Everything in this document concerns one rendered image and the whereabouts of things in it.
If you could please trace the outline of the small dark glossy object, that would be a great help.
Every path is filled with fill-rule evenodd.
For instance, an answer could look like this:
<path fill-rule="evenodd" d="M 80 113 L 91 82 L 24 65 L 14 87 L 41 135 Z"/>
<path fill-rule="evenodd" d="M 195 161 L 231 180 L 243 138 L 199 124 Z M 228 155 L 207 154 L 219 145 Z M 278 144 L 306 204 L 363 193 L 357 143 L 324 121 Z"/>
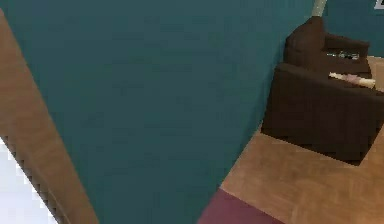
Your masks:
<path fill-rule="evenodd" d="M 359 60 L 359 58 L 360 58 L 358 53 L 350 53 L 350 52 L 346 52 L 346 51 L 328 52 L 328 53 L 326 53 L 326 55 L 332 56 L 332 57 L 350 59 L 350 60 Z"/>

